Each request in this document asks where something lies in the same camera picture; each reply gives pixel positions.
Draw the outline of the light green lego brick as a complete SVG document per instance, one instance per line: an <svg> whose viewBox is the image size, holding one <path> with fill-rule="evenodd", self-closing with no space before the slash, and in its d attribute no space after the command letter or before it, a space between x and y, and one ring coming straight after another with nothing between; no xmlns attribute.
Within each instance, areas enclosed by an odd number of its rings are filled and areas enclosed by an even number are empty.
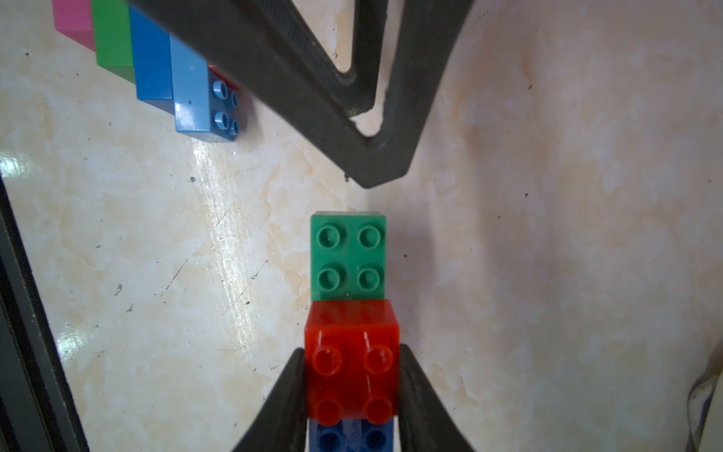
<svg viewBox="0 0 723 452"><path fill-rule="evenodd" d="M128 3L122 0L90 3L97 65L135 84Z"/></svg>

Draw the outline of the small blue 2x2 brick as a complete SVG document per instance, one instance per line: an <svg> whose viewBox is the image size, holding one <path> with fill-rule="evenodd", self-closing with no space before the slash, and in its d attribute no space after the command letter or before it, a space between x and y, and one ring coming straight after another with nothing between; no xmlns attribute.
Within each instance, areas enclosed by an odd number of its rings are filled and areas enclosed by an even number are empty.
<svg viewBox="0 0 723 452"><path fill-rule="evenodd" d="M365 419L344 419L331 427L309 420L309 450L312 452L392 452L392 418L383 425Z"/></svg>

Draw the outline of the dark green brick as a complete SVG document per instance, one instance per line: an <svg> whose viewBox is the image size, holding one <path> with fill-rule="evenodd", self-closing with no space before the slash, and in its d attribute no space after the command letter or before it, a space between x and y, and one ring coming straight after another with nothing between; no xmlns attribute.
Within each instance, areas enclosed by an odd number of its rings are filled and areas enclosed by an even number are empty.
<svg viewBox="0 0 723 452"><path fill-rule="evenodd" d="M313 301L385 298L386 216L317 211L310 226Z"/></svg>

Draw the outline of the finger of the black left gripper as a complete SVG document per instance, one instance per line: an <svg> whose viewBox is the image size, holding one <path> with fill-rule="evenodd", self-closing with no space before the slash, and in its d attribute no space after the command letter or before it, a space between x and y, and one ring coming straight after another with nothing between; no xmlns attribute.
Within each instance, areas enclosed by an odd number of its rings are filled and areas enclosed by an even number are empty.
<svg viewBox="0 0 723 452"><path fill-rule="evenodd" d="M403 177L468 1L408 1L380 131L354 118L374 107L388 5L355 5L352 56L339 71L290 1L140 1L137 7L296 128L363 188Z"/></svg>

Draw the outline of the light blue brick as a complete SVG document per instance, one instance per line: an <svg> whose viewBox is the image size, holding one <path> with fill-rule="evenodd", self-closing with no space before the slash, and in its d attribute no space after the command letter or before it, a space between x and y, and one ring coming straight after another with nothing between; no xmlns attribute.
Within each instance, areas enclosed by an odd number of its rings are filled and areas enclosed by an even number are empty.
<svg viewBox="0 0 723 452"><path fill-rule="evenodd" d="M173 36L169 53L176 131L205 142L235 140L237 92L209 69L202 56Z"/></svg>

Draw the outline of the blue 2x3 brick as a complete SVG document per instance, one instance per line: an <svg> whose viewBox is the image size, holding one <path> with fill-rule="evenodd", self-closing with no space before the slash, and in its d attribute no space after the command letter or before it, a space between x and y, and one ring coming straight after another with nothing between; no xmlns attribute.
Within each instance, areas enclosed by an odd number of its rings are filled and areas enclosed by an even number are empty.
<svg viewBox="0 0 723 452"><path fill-rule="evenodd" d="M173 114L169 33L130 7L137 99Z"/></svg>

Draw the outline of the red 2x4 lego brick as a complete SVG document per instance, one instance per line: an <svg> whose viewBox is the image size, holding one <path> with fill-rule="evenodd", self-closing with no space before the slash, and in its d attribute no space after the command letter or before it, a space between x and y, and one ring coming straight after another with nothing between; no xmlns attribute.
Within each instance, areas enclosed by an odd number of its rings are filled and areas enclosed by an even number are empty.
<svg viewBox="0 0 723 452"><path fill-rule="evenodd" d="M304 329L308 413L383 425L397 414L400 328L391 301L314 301Z"/></svg>

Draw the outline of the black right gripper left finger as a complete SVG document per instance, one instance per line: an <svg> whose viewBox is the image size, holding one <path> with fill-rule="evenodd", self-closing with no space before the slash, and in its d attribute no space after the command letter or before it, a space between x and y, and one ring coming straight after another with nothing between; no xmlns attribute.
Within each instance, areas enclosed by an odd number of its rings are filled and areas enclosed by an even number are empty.
<svg viewBox="0 0 723 452"><path fill-rule="evenodd" d="M304 451L307 418L305 355L297 348L233 451Z"/></svg>

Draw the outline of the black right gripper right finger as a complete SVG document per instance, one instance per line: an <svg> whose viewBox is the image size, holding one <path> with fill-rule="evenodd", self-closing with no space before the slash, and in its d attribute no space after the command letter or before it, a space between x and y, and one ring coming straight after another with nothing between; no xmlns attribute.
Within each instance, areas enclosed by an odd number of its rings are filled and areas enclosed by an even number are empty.
<svg viewBox="0 0 723 452"><path fill-rule="evenodd" d="M398 425L402 451L473 451L410 348L399 352Z"/></svg>

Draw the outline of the red 2x2 lego brick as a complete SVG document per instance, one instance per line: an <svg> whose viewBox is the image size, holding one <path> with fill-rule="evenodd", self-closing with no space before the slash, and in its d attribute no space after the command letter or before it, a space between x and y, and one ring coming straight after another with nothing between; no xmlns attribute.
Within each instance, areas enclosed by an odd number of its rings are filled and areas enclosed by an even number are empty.
<svg viewBox="0 0 723 452"><path fill-rule="evenodd" d="M220 71L220 69L218 69L217 66L215 66L213 64L209 64L208 68L211 72L214 73L214 75L216 75L220 80L222 80L230 89L232 89L232 90L239 89L239 86L237 86L237 84L233 83L233 81L231 81L231 79L229 79L229 77L227 77L227 75L224 75L224 73L222 73L222 71Z"/></svg>

